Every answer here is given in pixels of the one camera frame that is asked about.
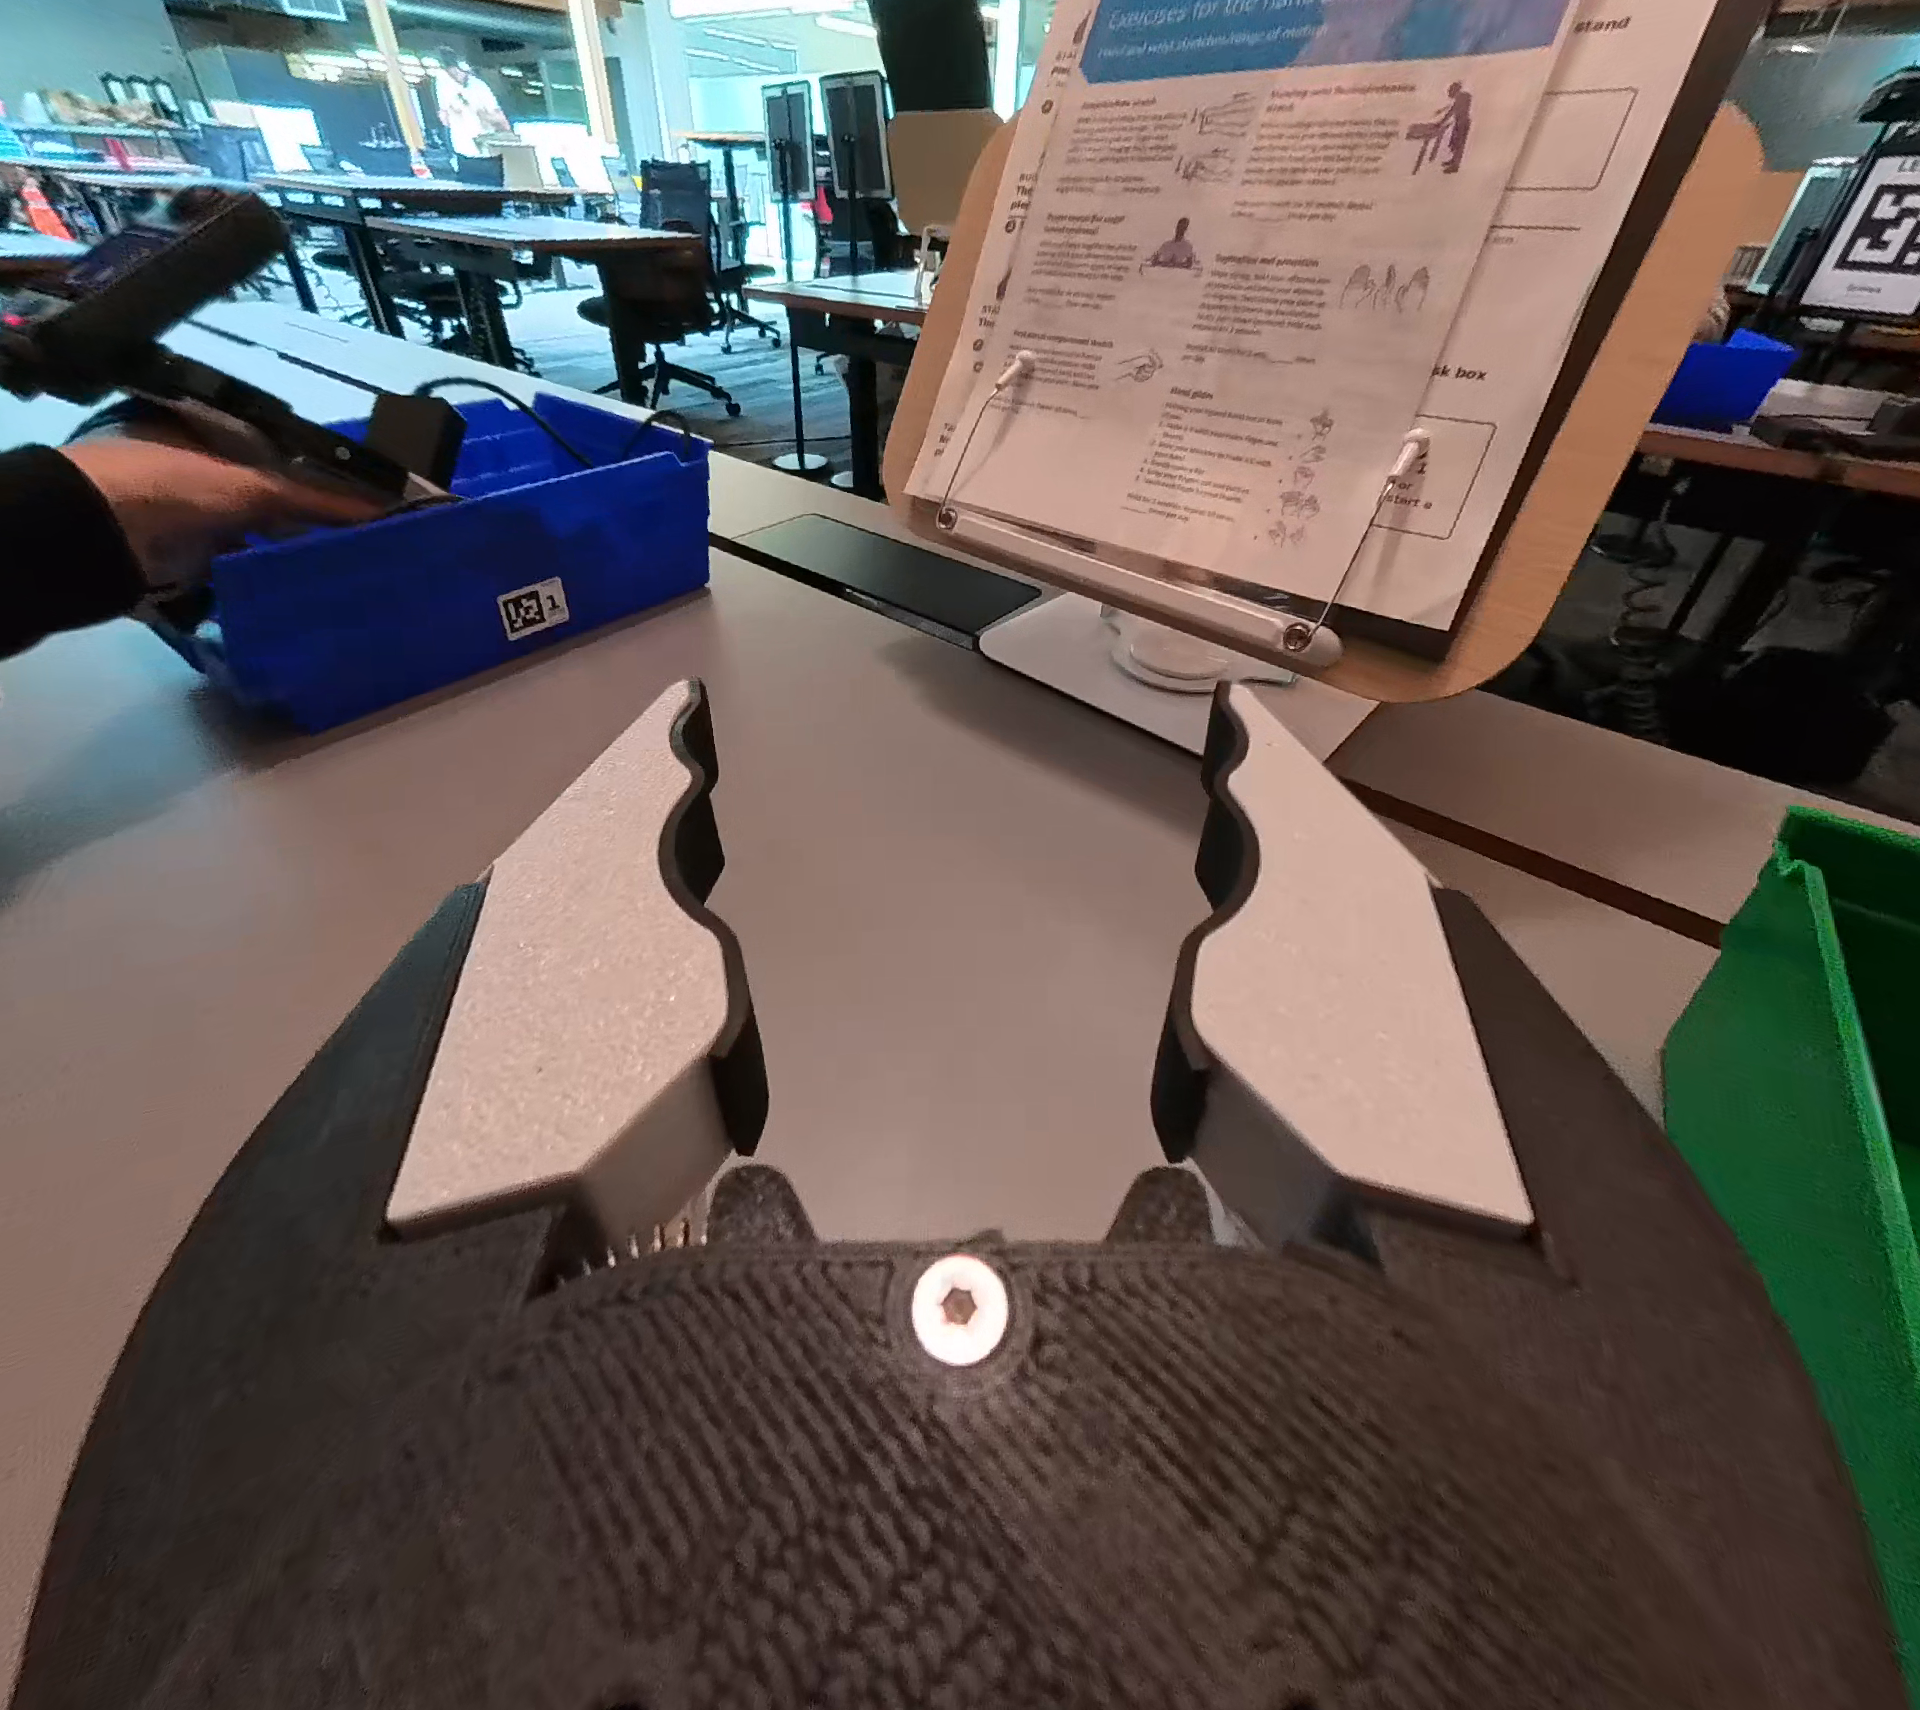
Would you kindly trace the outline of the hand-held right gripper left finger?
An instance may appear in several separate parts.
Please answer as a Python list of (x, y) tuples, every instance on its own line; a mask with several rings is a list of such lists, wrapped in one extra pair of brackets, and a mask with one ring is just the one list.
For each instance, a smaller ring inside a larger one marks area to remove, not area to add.
[(548, 1208), (582, 1259), (690, 1230), (773, 1111), (701, 678), (674, 678), (487, 871), (397, 1167), (406, 1239)]

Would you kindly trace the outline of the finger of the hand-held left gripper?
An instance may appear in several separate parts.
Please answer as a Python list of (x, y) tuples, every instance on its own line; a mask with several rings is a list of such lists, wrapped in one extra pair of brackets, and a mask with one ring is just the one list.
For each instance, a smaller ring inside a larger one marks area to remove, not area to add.
[(213, 365), (148, 349), (130, 365), (130, 394), (184, 415), (206, 450), (283, 478), (346, 489), (379, 507), (453, 502), (453, 491), (346, 432), (305, 421), (278, 394)]

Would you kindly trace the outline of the blue plastic bin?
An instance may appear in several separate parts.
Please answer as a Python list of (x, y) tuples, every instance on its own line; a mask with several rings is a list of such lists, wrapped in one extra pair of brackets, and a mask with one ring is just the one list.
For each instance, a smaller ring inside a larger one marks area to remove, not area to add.
[(159, 637), (323, 732), (708, 585), (708, 439), (554, 396), (453, 405), (449, 504), (229, 552), (204, 619)]

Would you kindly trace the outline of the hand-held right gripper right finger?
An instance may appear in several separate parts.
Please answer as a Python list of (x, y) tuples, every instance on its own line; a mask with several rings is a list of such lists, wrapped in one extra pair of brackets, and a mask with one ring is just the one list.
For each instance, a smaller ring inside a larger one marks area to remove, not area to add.
[(1375, 1217), (1524, 1242), (1524, 1170), (1416, 853), (1243, 682), (1213, 691), (1209, 911), (1153, 1075), (1170, 1161), (1240, 1239), (1380, 1255)]

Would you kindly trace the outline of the black rectangular desk panel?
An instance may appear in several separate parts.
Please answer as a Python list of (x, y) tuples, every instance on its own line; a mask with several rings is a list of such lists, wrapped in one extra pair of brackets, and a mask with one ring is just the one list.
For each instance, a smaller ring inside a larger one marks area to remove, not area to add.
[(768, 567), (802, 585), (968, 648), (977, 648), (989, 628), (1045, 597), (1016, 574), (820, 513), (786, 516), (741, 534), (712, 532), (710, 543), (744, 561)]

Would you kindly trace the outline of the black usb hub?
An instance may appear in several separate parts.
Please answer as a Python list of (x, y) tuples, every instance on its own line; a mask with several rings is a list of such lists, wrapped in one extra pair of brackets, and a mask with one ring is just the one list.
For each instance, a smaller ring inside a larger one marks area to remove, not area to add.
[(449, 495), (467, 437), (462, 412), (440, 394), (381, 392), (368, 417), (363, 446), (431, 495)]

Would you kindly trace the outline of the printed tag sign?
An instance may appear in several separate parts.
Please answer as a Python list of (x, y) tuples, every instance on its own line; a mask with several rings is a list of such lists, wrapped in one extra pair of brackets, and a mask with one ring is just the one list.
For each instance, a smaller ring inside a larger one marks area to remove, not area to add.
[(1919, 150), (1885, 149), (1831, 223), (1798, 307), (1852, 322), (1917, 322)]

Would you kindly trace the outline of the printed exercise sheet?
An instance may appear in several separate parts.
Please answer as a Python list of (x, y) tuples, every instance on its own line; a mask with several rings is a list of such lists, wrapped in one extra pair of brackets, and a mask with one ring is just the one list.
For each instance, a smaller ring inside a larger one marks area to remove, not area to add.
[(1090, 0), (916, 498), (1337, 592), (1578, 1)]

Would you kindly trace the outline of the white stand base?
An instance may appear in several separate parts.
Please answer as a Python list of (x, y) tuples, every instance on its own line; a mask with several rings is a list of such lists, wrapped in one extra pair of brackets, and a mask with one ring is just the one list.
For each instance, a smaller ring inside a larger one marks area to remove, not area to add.
[[(1132, 675), (1123, 664), (1128, 653), (1119, 646), (1117, 619), (1105, 615), (1089, 597), (1056, 592), (1036, 599), (1020, 612), (986, 626), (977, 646), (997, 666), (1117, 718), (1148, 736), (1177, 745), (1193, 756), (1204, 751), (1213, 682), (1175, 689)], [(1319, 761), (1328, 761), (1355, 736), (1378, 705), (1317, 678), (1281, 682), (1278, 668), (1252, 659), (1238, 660), (1234, 675), (1252, 682), (1265, 707)]]

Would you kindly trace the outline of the black hanging monitor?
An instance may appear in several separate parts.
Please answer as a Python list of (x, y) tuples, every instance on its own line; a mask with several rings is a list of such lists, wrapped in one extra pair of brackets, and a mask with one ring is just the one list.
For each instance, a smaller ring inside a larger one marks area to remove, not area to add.
[(867, 0), (896, 113), (993, 109), (982, 0)]

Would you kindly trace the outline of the person's left hand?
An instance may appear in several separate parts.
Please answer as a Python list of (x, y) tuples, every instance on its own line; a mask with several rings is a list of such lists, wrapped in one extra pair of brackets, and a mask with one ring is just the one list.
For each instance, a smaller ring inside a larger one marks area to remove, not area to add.
[(147, 590), (199, 583), (249, 534), (354, 525), (382, 513), (354, 489), (235, 464), (168, 428), (89, 433), (62, 453), (112, 511)]

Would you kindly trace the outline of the black office chair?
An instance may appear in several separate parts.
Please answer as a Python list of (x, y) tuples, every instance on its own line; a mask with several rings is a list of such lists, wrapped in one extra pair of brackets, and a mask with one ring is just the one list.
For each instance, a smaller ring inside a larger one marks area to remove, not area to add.
[(696, 336), (719, 334), (732, 350), (739, 327), (781, 331), (746, 307), (750, 271), (725, 257), (725, 224), (712, 212), (708, 169), (692, 161), (647, 161), (640, 174), (647, 239), (599, 257), (600, 291), (581, 302), (582, 320), (609, 338), (615, 376), (599, 392), (660, 410), (671, 392), (699, 392), (728, 421), (739, 421), (739, 399), (705, 369), (672, 358), (672, 349)]

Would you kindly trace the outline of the wood-top desk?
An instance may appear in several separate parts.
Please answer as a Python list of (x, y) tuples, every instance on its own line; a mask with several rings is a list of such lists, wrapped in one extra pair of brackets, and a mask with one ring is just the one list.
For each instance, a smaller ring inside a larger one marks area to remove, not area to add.
[[(880, 498), (885, 430), (880, 412), (880, 370), (901, 378), (910, 369), (932, 307), (925, 273), (867, 271), (820, 277), (762, 277), (750, 295), (784, 313), (788, 341), (793, 446), (775, 459), (779, 469), (802, 478), (831, 478), (856, 496)], [(835, 471), (806, 435), (804, 352), (847, 363), (849, 466)]]

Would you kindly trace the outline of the black display on stand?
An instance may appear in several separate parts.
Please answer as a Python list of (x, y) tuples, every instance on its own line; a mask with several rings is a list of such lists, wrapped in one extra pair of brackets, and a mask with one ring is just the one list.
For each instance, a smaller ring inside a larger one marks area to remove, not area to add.
[(881, 69), (826, 73), (818, 78), (831, 140), (831, 185), (842, 201), (890, 201), (892, 102)]
[(761, 105), (773, 192), (782, 206), (809, 203), (817, 194), (811, 82), (797, 77), (764, 86)]

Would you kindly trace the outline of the white adjacent desk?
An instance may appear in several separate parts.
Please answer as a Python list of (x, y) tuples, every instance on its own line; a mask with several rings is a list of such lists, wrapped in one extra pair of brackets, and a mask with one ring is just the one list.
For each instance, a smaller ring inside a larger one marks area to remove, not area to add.
[(348, 325), (328, 314), (285, 302), (208, 302), (170, 331), (166, 343), (177, 352), (246, 376), (287, 401), (318, 396), (323, 379), (337, 388), (413, 392), (433, 378), (462, 392), (498, 385), (521, 401), (554, 396), (604, 405), (627, 421), (653, 415), (645, 405), (570, 387), (555, 378), (527, 376), (395, 334)]

